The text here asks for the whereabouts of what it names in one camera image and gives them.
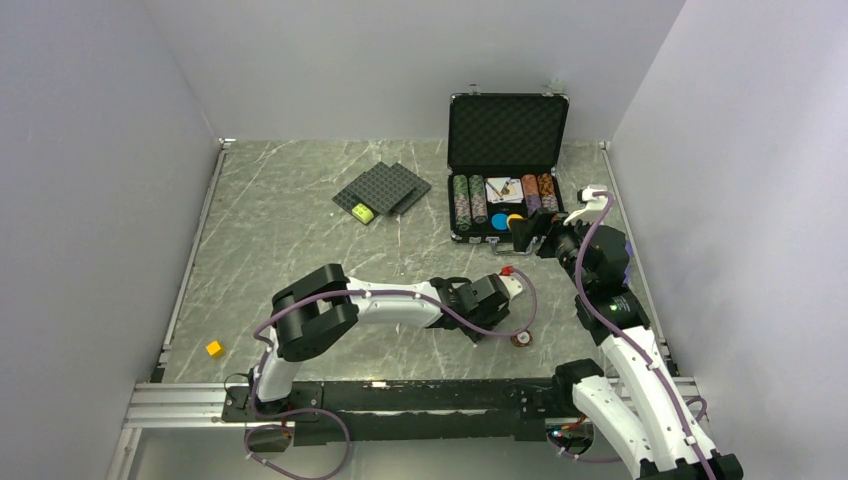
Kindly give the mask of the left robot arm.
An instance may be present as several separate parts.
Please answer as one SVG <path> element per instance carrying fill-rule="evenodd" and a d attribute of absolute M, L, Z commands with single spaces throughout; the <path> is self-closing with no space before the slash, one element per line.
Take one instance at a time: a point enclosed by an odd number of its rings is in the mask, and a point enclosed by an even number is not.
<path fill-rule="evenodd" d="M 458 330 L 477 343 L 499 336 L 512 300 L 537 297 L 531 280 L 511 267 L 472 281 L 435 277 L 398 285 L 363 281 L 327 264 L 272 298 L 272 313 L 254 331 L 264 345 L 250 373 L 248 407 L 264 420 L 287 406 L 301 365 L 329 350 L 360 325 Z"/>

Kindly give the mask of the dark green chip stack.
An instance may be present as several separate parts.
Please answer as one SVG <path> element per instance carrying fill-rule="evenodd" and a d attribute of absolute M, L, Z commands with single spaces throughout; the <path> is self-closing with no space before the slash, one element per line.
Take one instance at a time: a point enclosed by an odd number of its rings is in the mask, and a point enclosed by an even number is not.
<path fill-rule="evenodd" d="M 469 195 L 473 201 L 486 202 L 486 183 L 481 175 L 471 175 L 468 178 Z"/>

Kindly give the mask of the purple-grey chip stack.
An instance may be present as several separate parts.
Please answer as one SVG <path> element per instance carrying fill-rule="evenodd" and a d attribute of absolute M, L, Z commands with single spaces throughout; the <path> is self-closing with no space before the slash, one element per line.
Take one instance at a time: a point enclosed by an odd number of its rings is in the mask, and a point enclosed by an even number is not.
<path fill-rule="evenodd" d="M 472 220 L 475 224 L 484 224 L 488 219 L 487 202 L 484 197 L 473 197 L 470 201 Z"/>

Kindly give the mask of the purple chip stack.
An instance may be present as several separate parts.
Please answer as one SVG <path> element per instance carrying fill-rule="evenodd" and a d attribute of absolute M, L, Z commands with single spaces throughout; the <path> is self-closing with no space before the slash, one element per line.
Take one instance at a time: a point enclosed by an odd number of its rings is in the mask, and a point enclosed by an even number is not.
<path fill-rule="evenodd" d="M 538 195 L 527 195 L 524 200 L 529 216 L 542 207 L 542 201 Z"/>

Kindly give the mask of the red chip stack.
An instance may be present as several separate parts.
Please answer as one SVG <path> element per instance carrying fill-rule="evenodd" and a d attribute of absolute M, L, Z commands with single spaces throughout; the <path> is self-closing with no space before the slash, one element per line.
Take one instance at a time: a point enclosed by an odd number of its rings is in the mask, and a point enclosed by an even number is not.
<path fill-rule="evenodd" d="M 539 187 L 537 183 L 536 176 L 533 174 L 526 174 L 521 177 L 522 191 L 525 197 L 538 197 L 539 196 Z"/>

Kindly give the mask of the small chip stack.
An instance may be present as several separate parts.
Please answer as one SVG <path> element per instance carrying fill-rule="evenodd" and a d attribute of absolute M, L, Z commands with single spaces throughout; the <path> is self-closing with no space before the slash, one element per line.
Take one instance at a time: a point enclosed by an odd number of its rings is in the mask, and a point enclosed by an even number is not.
<path fill-rule="evenodd" d="M 544 195 L 541 198 L 542 206 L 550 212 L 558 212 L 560 210 L 558 199 L 555 195 Z"/>

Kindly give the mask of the grey chip stack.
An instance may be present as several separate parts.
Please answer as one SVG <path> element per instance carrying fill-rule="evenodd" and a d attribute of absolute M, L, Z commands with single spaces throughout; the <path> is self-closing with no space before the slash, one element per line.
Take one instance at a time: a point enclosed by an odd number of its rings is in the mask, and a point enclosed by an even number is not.
<path fill-rule="evenodd" d="M 455 213 L 455 221 L 457 223 L 470 223 L 472 224 L 472 213 L 470 207 L 469 199 L 454 198 L 454 213 Z"/>

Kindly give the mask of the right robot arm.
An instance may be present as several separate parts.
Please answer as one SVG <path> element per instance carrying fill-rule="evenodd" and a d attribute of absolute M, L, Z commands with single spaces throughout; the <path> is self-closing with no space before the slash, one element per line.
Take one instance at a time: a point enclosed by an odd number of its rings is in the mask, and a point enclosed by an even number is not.
<path fill-rule="evenodd" d="M 554 213 L 506 221 L 516 250 L 538 239 L 537 254 L 554 258 L 578 290 L 578 318 L 624 381 L 624 402 L 591 359 L 559 365 L 551 399 L 562 414 L 579 412 L 599 428 L 634 479 L 740 479 L 733 454 L 722 454 L 692 414 L 656 343 L 650 320 L 626 282 L 630 263 L 623 232 L 601 223 L 567 225 Z"/>

